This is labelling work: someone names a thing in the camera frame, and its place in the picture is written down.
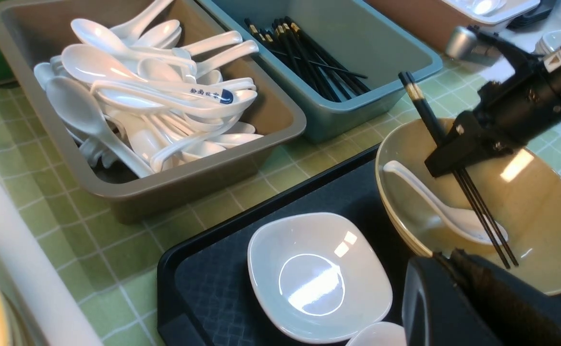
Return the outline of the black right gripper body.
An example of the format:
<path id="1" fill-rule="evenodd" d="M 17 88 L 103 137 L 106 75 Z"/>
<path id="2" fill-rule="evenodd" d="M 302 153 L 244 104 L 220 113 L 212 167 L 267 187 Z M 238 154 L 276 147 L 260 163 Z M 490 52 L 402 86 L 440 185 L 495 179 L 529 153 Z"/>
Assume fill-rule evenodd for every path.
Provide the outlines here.
<path id="1" fill-rule="evenodd" d="M 461 112 L 428 155 L 425 165 L 432 177 L 441 177 L 483 161 L 511 155 L 517 143 L 491 119 L 473 111 Z"/>

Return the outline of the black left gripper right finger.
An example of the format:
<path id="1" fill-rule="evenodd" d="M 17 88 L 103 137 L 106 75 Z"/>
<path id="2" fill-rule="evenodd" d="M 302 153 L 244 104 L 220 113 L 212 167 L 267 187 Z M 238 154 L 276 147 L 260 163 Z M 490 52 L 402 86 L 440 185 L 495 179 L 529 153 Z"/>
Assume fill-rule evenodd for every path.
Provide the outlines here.
<path id="1" fill-rule="evenodd" d="M 452 252 L 451 264 L 463 293 L 504 344 L 561 346 L 561 294 L 544 294 L 460 249 Z"/>

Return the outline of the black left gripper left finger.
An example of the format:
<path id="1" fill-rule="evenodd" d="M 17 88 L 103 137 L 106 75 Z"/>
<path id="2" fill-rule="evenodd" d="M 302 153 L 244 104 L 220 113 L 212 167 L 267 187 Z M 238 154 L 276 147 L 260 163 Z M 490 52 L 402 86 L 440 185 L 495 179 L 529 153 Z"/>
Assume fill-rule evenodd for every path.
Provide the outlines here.
<path id="1" fill-rule="evenodd" d="M 402 322 L 409 346 L 500 346 L 448 271 L 433 258 L 406 267 Z"/>

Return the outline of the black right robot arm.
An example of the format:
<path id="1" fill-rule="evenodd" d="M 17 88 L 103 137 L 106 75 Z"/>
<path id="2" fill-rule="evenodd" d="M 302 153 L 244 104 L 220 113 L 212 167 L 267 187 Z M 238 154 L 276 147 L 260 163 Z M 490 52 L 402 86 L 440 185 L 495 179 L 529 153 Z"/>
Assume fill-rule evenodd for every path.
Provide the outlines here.
<path id="1" fill-rule="evenodd" d="M 509 156 L 561 123 L 561 47 L 548 55 L 530 53 L 478 26 L 459 26 L 448 42 L 448 55 L 458 52 L 475 57 L 477 48 L 498 51 L 514 73 L 504 82 L 489 81 L 482 86 L 479 104 L 461 112 L 447 133 L 417 87 L 409 86 L 408 73 L 401 74 L 401 80 L 437 145 L 425 160 L 428 171 L 433 177 L 454 176 L 504 267 L 510 269 L 519 265 L 518 260 L 494 224 L 467 167 Z M 528 302 L 498 280 L 483 261 L 461 249 L 454 250 L 450 258 L 441 253 L 433 257 L 476 304 L 498 337 L 523 346 L 561 346 L 561 315 L 539 305 L 539 298 Z"/>

